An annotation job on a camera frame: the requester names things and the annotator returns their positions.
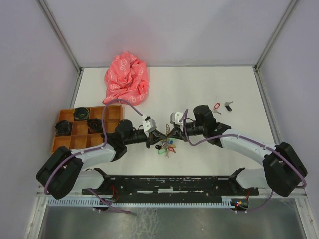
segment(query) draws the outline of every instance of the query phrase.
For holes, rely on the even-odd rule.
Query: black object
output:
[[[307,176],[306,168],[289,144],[282,142],[276,146],[276,151],[287,159],[303,177]],[[274,153],[265,155],[263,166],[267,184],[280,196],[289,196],[301,182],[298,175]]]
[[[71,151],[66,147],[59,147],[43,165],[36,174],[36,179],[45,186],[50,175],[55,168],[67,157],[71,155]],[[55,199],[65,197],[73,188],[76,179],[82,169],[83,162],[79,158],[72,158],[65,167],[61,167],[53,176],[48,191]]]
[[[228,109],[228,111],[232,111],[230,106],[225,106],[225,107],[226,107],[226,109]]]
[[[90,110],[85,107],[75,108],[73,111],[73,116],[75,121],[83,121],[89,118]]]
[[[231,176],[109,175],[107,182],[95,192],[112,195],[112,185],[119,192],[117,203],[221,203],[222,196],[246,196],[248,190],[250,195],[259,195],[258,189],[243,189],[236,181],[236,176],[237,172]],[[164,189],[187,192],[164,193]],[[91,195],[85,189],[82,194]]]
[[[98,118],[88,119],[86,121],[90,133],[103,133],[102,121]]]
[[[55,125],[55,136],[70,136],[72,132],[72,123],[63,120]]]

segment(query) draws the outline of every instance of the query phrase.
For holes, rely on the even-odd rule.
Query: wooden organizer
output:
[[[89,119],[102,119],[102,110],[104,106],[87,107],[89,109]],[[103,143],[100,133],[91,134],[89,127],[84,121],[75,121],[73,117],[74,109],[60,110],[58,121],[67,120],[72,123],[72,132],[70,136],[54,136],[52,152],[58,147],[65,146],[68,149],[82,149],[97,146]],[[113,133],[118,123],[123,119],[123,108],[121,105],[107,106],[104,115],[104,126],[107,133]]]

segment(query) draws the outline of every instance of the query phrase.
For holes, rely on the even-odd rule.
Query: red plastic bag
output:
[[[104,76],[106,97],[103,103],[114,98],[127,100],[138,105],[147,95],[149,77],[144,61],[128,51],[116,55]]]

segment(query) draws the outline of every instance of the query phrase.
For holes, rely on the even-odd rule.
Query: wooden box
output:
[[[102,110],[104,106],[87,107],[89,109],[89,119],[102,119]],[[67,120],[72,123],[72,132],[70,136],[54,136],[52,152],[58,147],[65,146],[68,149],[82,149],[97,146],[103,143],[100,133],[91,134],[86,120],[75,121],[73,117],[74,109],[60,110],[58,121]],[[123,108],[121,105],[107,106],[104,115],[104,126],[107,133],[113,133],[118,123],[123,119]]]

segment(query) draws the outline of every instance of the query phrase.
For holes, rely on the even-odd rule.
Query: gray floor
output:
[[[251,199],[250,207],[263,203]],[[293,199],[273,199],[260,211],[130,208],[135,215],[91,208],[47,207],[40,239],[305,239]]]

